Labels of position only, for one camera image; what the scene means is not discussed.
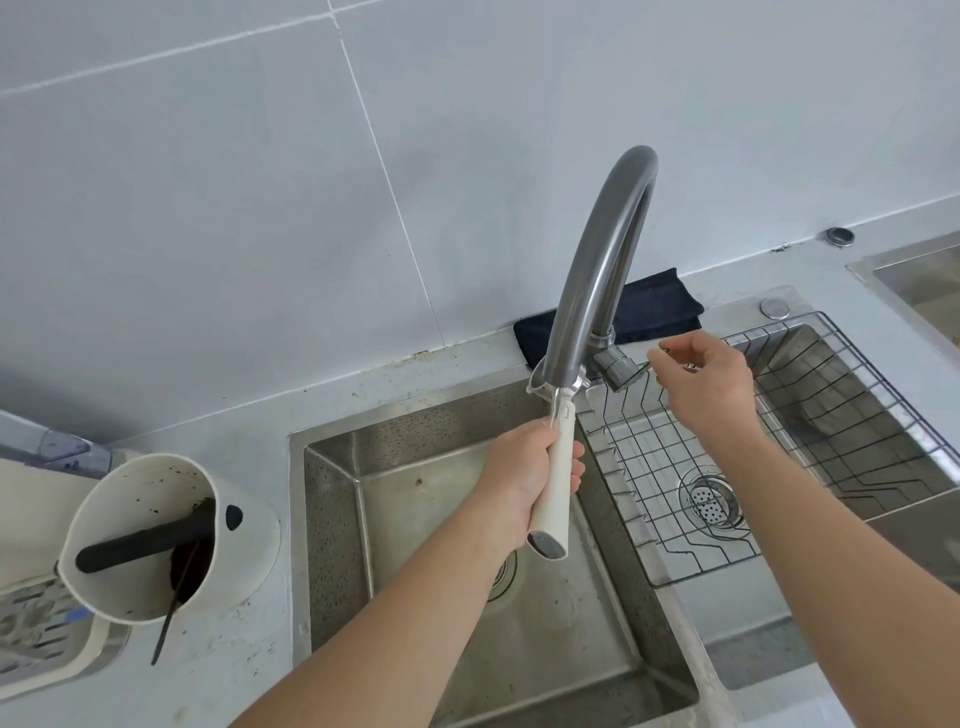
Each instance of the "hand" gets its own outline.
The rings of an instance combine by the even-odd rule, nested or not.
[[[550,426],[549,418],[504,432],[490,446],[483,472],[473,487],[471,497],[491,504],[494,517],[502,519],[511,539],[511,550],[526,543],[530,509],[546,485],[550,470],[546,449],[556,440],[557,430]],[[583,455],[583,444],[574,441],[571,494],[577,492],[587,468],[579,460]]]
[[[705,331],[660,341],[647,352],[670,409],[701,440],[759,431],[754,375],[743,354]],[[692,364],[688,369],[682,365]]]

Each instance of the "left hand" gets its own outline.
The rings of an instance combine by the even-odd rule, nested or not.
[[[532,422],[504,432],[490,446],[487,462],[473,488],[473,496],[493,503],[498,518],[509,529],[512,548],[526,543],[530,529],[530,510],[546,485],[550,470],[547,448],[557,440],[557,430],[550,418]],[[580,487],[580,478],[587,469],[579,458],[584,455],[582,443],[573,443],[570,466],[570,493]]]

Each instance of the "sink drain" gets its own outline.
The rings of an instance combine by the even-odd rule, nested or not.
[[[514,579],[516,579],[516,551],[511,551],[510,556],[500,565],[500,569],[496,573],[496,578],[493,580],[493,586],[490,589],[490,596],[487,597],[487,603],[490,604],[507,593],[507,590],[514,583]]]
[[[698,530],[733,530],[743,523],[740,503],[719,472],[694,468],[679,486],[680,505]]]

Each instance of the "black cloth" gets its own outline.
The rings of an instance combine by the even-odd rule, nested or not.
[[[631,344],[693,331],[700,328],[697,317],[703,312],[704,307],[677,278],[676,268],[635,280],[623,287],[613,316],[616,343]],[[516,342],[531,369],[546,354],[556,313],[554,308],[514,324]]]

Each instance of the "metal grid rack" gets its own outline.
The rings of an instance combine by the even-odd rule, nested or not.
[[[754,372],[767,434],[861,518],[960,483],[956,452],[825,315],[726,341]],[[586,390],[578,416],[652,583],[759,554],[726,479],[652,373],[619,393]]]

